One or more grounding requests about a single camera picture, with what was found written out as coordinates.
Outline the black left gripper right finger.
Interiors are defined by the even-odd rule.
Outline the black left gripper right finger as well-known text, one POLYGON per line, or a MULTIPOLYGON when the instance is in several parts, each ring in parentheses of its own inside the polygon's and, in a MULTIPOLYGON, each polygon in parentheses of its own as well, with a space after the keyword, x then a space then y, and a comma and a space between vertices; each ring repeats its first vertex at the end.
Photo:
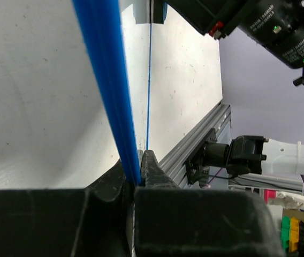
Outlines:
POLYGON ((254 193, 179 188, 152 150, 134 193, 137 256, 284 256, 272 216, 254 193))

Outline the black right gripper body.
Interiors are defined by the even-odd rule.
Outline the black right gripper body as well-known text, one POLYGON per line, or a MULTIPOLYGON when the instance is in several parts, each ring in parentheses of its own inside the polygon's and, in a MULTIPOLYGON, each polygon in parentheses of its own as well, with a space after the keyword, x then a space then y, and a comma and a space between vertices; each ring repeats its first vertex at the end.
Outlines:
POLYGON ((251 12, 251 1, 166 1, 195 30, 219 40, 232 33, 251 12))

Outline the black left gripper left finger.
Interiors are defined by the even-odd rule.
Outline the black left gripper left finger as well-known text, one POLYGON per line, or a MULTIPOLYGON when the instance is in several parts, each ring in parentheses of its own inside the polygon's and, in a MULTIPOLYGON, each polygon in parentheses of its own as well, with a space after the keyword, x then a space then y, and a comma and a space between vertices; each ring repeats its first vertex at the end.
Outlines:
POLYGON ((85 188, 0 190, 0 256, 130 256, 117 162, 85 188))

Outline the blue black whiteboard eraser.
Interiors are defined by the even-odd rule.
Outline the blue black whiteboard eraser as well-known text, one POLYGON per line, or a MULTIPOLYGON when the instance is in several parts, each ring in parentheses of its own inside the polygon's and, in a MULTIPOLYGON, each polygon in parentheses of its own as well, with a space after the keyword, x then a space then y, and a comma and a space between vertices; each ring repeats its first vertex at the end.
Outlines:
POLYGON ((150 1, 150 20, 152 24, 164 24, 168 5, 163 0, 150 1))

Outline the blue framed whiteboard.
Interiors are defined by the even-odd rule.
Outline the blue framed whiteboard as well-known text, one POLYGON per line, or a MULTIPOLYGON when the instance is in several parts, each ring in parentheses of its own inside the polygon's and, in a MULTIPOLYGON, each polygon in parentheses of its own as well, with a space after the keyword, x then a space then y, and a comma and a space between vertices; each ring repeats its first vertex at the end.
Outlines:
POLYGON ((134 24, 135 1, 73 1, 126 179, 141 185, 147 146, 148 27, 134 24))

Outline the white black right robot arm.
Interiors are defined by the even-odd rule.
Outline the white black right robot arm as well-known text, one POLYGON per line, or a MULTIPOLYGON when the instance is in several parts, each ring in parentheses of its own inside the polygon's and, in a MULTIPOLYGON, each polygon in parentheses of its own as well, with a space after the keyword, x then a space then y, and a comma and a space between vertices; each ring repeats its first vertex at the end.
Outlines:
MULTIPOLYGON (((236 28, 302 75, 304 86, 304 1, 169 1, 200 34, 220 40, 236 28)), ((230 178, 249 173, 304 175, 304 145, 259 136, 239 136, 229 145, 203 138, 185 161, 190 184, 205 177, 204 169, 223 168, 230 178)))

